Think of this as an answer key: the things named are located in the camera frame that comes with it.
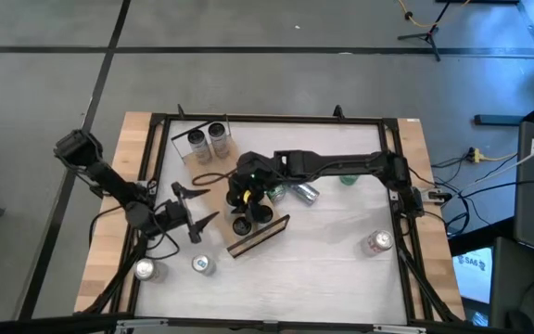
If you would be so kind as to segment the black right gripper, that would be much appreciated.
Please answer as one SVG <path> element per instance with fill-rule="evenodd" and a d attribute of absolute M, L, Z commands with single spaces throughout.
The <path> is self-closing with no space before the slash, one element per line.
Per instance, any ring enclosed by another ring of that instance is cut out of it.
<path fill-rule="evenodd" d="M 257 223 L 261 218 L 260 203 L 266 192 L 278 186 L 284 186 L 287 179 L 286 163 L 288 151 L 275 151 L 271 158 L 250 151 L 242 154 L 234 172 L 228 177 L 226 202 L 232 208 L 231 215 L 243 215 Z"/>

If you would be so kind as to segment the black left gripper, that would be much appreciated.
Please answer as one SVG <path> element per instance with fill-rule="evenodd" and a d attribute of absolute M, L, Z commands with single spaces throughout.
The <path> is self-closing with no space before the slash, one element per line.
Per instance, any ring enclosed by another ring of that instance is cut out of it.
<path fill-rule="evenodd" d="M 163 233 L 180 226 L 186 226 L 190 241 L 194 244 L 200 243 L 204 228 L 219 212 L 213 212 L 198 221 L 193 221 L 184 199 L 193 199 L 202 196 L 210 192 L 210 190 L 188 189 L 180 183 L 174 182 L 172 183 L 172 192 L 177 197 L 175 200 L 167 199 L 152 211 L 152 227 L 157 233 Z"/>

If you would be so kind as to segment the black-top Celsius can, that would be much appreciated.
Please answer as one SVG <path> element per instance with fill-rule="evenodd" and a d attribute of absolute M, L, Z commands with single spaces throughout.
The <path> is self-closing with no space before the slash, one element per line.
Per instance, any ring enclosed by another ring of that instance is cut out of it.
<path fill-rule="evenodd" d="M 187 134 L 187 141 L 197 161 L 205 164 L 211 161 L 212 155 L 205 134 L 199 130 L 192 130 Z"/>
<path fill-rule="evenodd" d="M 215 155 L 220 159 L 226 158 L 229 155 L 229 147 L 225 127 L 219 122 L 214 122 L 209 126 L 208 134 Z"/>
<path fill-rule="evenodd" d="M 259 205 L 253 212 L 254 221 L 258 224 L 267 224 L 273 219 L 273 210 L 266 205 Z"/>
<path fill-rule="evenodd" d="M 234 219 L 232 223 L 234 233 L 240 237 L 248 235 L 252 230 L 252 223 L 245 217 L 240 216 Z"/>

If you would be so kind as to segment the wooden tray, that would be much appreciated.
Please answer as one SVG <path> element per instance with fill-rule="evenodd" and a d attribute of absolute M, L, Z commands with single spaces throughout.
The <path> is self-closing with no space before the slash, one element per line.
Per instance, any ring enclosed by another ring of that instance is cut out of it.
<path fill-rule="evenodd" d="M 210 192 L 201 196 L 203 203 L 211 212 L 219 212 L 214 220 L 211 221 L 210 225 L 213 229 L 220 232 L 226 251 L 233 258 L 237 258 L 267 239 L 283 232 L 287 228 L 289 217 L 287 215 L 280 215 L 269 198 L 265 197 L 260 205 L 269 206 L 273 210 L 273 219 L 267 224 L 251 222 L 252 230 L 246 236 L 240 237 L 234 233 L 232 229 L 234 219 L 240 216 L 246 218 L 246 214 L 231 215 L 229 213 L 233 207 L 226 202 L 226 193 L 228 191 L 228 177 L 234 172 L 240 153 L 231 136 L 229 124 L 227 122 L 220 122 L 225 127 L 227 134 L 229 155 L 224 159 L 220 159 L 215 155 L 208 134 L 209 126 L 212 123 L 214 122 L 203 122 L 183 133 L 173 136 L 171 141 L 174 142 L 181 138 L 187 139 L 187 134 L 196 129 L 201 130 L 205 134 L 212 155 L 211 161 L 205 164 L 199 163 L 191 149 L 189 154 L 183 156 L 184 165 L 191 177 L 197 180 L 194 186 L 195 189 L 207 188 L 210 190 Z"/>

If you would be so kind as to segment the silver blue slim can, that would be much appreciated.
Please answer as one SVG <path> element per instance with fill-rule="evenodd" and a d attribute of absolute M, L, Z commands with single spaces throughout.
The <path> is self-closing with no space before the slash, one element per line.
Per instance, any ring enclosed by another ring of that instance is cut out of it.
<path fill-rule="evenodd" d="M 291 185 L 289 189 L 308 206 L 312 206 L 320 196 L 320 192 L 309 184 Z"/>

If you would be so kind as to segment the green soda can lying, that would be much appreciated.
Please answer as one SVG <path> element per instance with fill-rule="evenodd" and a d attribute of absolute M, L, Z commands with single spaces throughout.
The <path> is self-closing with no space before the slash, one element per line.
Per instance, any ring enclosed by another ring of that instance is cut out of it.
<path fill-rule="evenodd" d="M 268 196 L 269 200 L 275 204 L 277 202 L 280 202 L 283 200 L 286 196 L 286 188 L 282 185 L 275 186 L 273 188 L 270 188 L 266 191 L 266 195 Z"/>

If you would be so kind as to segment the blue-tab silver-top can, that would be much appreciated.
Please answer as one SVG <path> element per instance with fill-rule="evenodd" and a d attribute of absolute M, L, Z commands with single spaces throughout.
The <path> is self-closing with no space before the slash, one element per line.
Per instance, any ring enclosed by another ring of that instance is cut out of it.
<path fill-rule="evenodd" d="M 191 266 L 194 271 L 203 276 L 212 276 L 216 269 L 215 261 L 207 254 L 198 254 L 192 258 Z"/>

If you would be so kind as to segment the silver-top slim can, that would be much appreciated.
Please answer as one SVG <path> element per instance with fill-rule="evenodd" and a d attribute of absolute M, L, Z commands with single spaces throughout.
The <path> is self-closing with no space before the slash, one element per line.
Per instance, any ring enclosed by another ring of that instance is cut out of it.
<path fill-rule="evenodd" d="M 386 230 L 375 230 L 360 243 L 362 252 L 370 257 L 389 251 L 393 245 L 393 236 Z"/>
<path fill-rule="evenodd" d="M 164 263 L 144 258 L 134 265 L 135 277 L 144 282 L 162 283 L 168 274 L 168 269 Z"/>

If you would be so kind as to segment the black rig crossbar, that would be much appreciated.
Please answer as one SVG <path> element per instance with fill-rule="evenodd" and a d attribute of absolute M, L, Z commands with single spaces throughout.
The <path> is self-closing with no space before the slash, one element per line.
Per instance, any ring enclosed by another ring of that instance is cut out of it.
<path fill-rule="evenodd" d="M 135 316 L 129 313 L 84 314 L 0 322 L 0 334 L 93 334 L 136 328 L 233 328 L 275 333 L 281 330 L 344 330 L 395 334 L 534 334 L 530 329 L 478 327 L 467 322 L 409 320 L 405 325 L 341 324 L 279 320 L 201 319 Z"/>

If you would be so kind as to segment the white SA6 sign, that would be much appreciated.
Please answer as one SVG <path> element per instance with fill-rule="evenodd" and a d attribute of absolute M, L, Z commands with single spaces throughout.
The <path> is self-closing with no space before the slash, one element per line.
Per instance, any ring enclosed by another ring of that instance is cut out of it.
<path fill-rule="evenodd" d="M 472 250 L 452 257 L 462 297 L 477 302 L 490 302 L 492 259 L 492 248 Z"/>

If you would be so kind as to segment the black tripod stand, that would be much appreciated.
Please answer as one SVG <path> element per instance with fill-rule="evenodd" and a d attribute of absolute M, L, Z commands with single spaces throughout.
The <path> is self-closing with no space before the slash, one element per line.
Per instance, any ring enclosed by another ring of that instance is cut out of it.
<path fill-rule="evenodd" d="M 405 5 L 404 1 L 403 0 L 397 0 L 397 2 L 399 3 L 400 8 L 401 8 L 401 10 L 403 12 L 403 18 L 406 21 L 411 22 L 412 25 L 414 25 L 414 26 L 416 26 L 418 28 L 426 29 L 426 32 L 399 35 L 397 37 L 397 40 L 398 41 L 406 41 L 406 40 L 411 40 L 411 39 L 417 39 L 417 40 L 423 41 L 424 43 L 426 43 L 426 44 L 428 44 L 430 46 L 430 48 L 432 50 L 432 54 L 433 54 L 435 60 L 437 62 L 441 62 L 439 48 L 437 47 L 437 44 L 435 42 L 435 34 L 439 30 L 439 24 L 442 21 L 445 13 L 447 12 L 447 9 L 449 8 L 449 6 L 451 4 L 451 1 L 447 0 L 447 2 L 445 3 L 444 7 L 441 9 L 441 11 L 439 12 L 438 16 L 436 17 L 435 21 L 433 23 L 430 23 L 430 24 L 422 24 L 422 23 L 417 22 L 413 18 L 413 12 L 410 11 L 407 8 L 407 6 Z"/>

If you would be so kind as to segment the black table foot bar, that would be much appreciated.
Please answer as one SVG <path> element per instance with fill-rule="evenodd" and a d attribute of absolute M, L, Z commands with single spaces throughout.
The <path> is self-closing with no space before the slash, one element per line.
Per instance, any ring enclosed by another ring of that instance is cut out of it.
<path fill-rule="evenodd" d="M 473 118 L 474 125 L 480 126 L 518 126 L 524 116 L 478 114 Z"/>

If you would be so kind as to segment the black metal table frame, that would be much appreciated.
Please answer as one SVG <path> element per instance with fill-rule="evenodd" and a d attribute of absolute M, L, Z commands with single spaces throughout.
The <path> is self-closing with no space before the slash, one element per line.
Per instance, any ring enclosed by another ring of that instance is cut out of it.
<path fill-rule="evenodd" d="M 378 142 L 391 144 L 401 151 L 400 130 L 404 121 L 382 118 L 338 118 L 278 116 L 278 115 L 217 115 L 217 114 L 166 114 L 128 112 L 125 114 L 119 135 L 114 167 L 119 174 L 131 181 L 143 181 L 174 174 L 189 176 L 183 159 L 176 158 L 171 138 L 203 122 L 227 122 L 236 129 L 232 135 L 239 153 L 241 150 L 259 150 L 270 146 L 269 135 L 281 142 L 286 131 L 295 131 L 305 140 L 316 142 L 325 132 L 345 131 L 354 135 L 361 147 Z M 217 261 L 220 273 L 230 270 L 225 288 L 216 294 L 218 315 L 203 315 L 195 309 L 183 318 L 250 320 L 245 313 L 259 302 L 259 294 L 266 290 L 267 300 L 260 303 L 261 312 L 255 320 L 266 320 L 267 310 L 279 311 L 287 301 L 299 299 L 299 292 L 291 281 L 269 271 L 269 263 L 284 256 L 285 249 L 299 251 L 297 232 L 307 224 L 304 212 L 284 212 L 280 205 L 277 212 L 289 217 L 287 228 L 260 245 L 233 258 L 225 249 L 220 232 L 210 225 L 210 232 L 196 249 L 208 253 Z"/>

